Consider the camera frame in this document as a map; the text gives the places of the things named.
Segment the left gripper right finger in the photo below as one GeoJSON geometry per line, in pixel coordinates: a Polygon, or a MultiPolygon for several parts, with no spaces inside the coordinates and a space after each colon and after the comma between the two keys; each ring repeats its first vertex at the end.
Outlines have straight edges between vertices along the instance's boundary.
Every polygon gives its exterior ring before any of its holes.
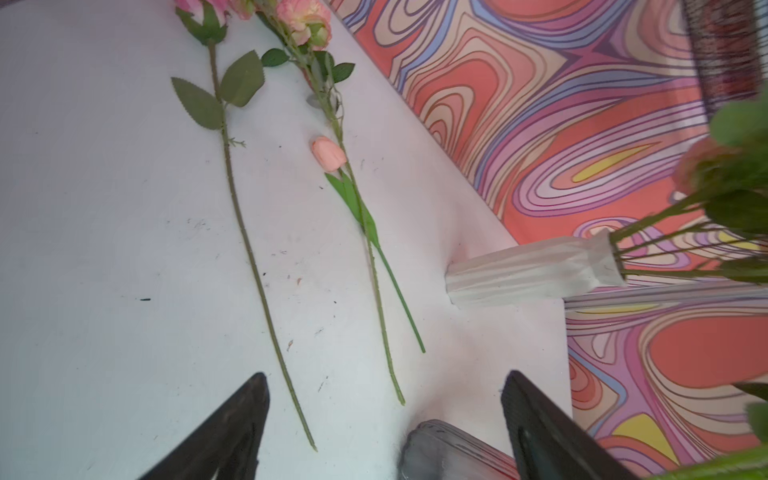
{"type": "Polygon", "coordinates": [[[501,405],[523,479],[620,480],[636,477],[522,372],[505,380],[501,405]]]}

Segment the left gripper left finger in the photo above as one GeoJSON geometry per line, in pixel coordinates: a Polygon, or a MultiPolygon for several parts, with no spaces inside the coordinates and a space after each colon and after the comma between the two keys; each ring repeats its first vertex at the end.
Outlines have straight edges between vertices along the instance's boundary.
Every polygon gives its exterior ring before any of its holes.
{"type": "Polygon", "coordinates": [[[269,406],[267,377],[258,372],[143,478],[254,479],[269,406]]]}

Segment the pink glass vase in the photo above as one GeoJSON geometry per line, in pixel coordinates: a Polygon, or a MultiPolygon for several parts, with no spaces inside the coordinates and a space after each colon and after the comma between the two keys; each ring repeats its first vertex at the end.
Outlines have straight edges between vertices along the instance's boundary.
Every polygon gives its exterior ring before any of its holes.
{"type": "Polygon", "coordinates": [[[514,480],[520,474],[513,457],[449,423],[427,420],[408,434],[397,478],[514,480]]]}

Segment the white ribbed vase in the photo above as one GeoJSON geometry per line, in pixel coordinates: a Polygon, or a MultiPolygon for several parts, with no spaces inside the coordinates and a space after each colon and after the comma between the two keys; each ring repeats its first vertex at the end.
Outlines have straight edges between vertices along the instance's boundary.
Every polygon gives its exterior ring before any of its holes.
{"type": "Polygon", "coordinates": [[[565,299],[626,285],[606,231],[590,238],[538,241],[455,263],[445,282],[459,308],[565,299]]]}

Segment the pale blue flower stem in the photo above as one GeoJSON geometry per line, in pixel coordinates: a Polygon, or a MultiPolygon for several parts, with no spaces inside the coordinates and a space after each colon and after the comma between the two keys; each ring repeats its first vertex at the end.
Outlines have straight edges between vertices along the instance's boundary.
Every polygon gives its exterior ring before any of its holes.
{"type": "Polygon", "coordinates": [[[767,90],[724,104],[681,158],[683,197],[609,235],[621,278],[767,283],[767,90]]]}

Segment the pink tulip stem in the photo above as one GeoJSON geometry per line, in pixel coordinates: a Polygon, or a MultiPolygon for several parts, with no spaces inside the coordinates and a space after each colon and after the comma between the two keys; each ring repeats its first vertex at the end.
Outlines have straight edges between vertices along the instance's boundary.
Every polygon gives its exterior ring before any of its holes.
{"type": "Polygon", "coordinates": [[[411,314],[410,308],[402,293],[394,271],[392,270],[388,259],[386,258],[386,255],[381,247],[375,220],[373,219],[372,215],[367,209],[367,206],[362,200],[362,196],[359,194],[358,188],[352,181],[350,176],[351,169],[347,168],[346,171],[343,170],[343,167],[345,167],[348,163],[344,150],[334,141],[325,136],[318,136],[314,138],[310,142],[310,149],[314,158],[325,171],[326,179],[344,200],[355,220],[360,224],[361,228],[365,230],[365,237],[371,242],[372,246],[379,254],[379,258],[383,262],[384,268],[390,277],[393,287],[409,320],[419,348],[423,353],[425,353],[426,348],[418,327],[416,326],[415,320],[411,314]]]}

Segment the pink double peony stem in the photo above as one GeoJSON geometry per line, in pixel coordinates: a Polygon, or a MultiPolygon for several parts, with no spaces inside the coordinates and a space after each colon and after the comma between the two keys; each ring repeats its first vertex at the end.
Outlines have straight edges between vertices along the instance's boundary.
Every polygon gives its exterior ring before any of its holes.
{"type": "MultiPolygon", "coordinates": [[[[301,71],[312,91],[313,100],[330,126],[333,134],[331,140],[338,144],[347,156],[348,163],[343,170],[351,169],[352,181],[362,196],[344,145],[344,106],[337,87],[351,76],[355,65],[337,64],[332,54],[327,51],[332,39],[331,11],[328,6],[322,1],[232,1],[230,5],[244,20],[257,17],[279,39],[282,47],[267,51],[262,61],[269,67],[291,63],[301,71]]],[[[379,254],[365,237],[365,230],[361,228],[361,231],[366,242],[387,369],[397,400],[404,405],[406,399],[395,373],[376,268],[375,256],[379,254]]]]}

